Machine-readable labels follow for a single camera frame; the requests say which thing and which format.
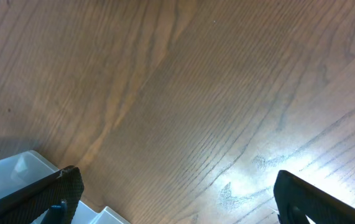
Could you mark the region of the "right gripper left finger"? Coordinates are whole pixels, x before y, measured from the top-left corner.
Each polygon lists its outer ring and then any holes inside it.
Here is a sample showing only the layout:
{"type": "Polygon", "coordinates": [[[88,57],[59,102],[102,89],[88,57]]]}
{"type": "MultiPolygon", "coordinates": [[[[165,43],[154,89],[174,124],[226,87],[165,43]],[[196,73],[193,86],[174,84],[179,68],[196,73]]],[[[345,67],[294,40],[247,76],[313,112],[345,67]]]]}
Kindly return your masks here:
{"type": "Polygon", "coordinates": [[[79,168],[67,166],[0,199],[0,223],[71,223],[84,191],[79,168]]]}

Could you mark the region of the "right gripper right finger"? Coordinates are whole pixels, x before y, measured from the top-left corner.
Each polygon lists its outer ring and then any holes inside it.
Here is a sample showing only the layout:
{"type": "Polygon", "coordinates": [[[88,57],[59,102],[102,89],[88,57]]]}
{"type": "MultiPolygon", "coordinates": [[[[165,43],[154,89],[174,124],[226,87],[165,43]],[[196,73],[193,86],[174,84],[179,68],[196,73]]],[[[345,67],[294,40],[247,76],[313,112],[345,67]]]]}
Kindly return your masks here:
{"type": "Polygon", "coordinates": [[[286,170],[278,172],[274,199],[281,224],[355,224],[355,208],[286,170]]]}

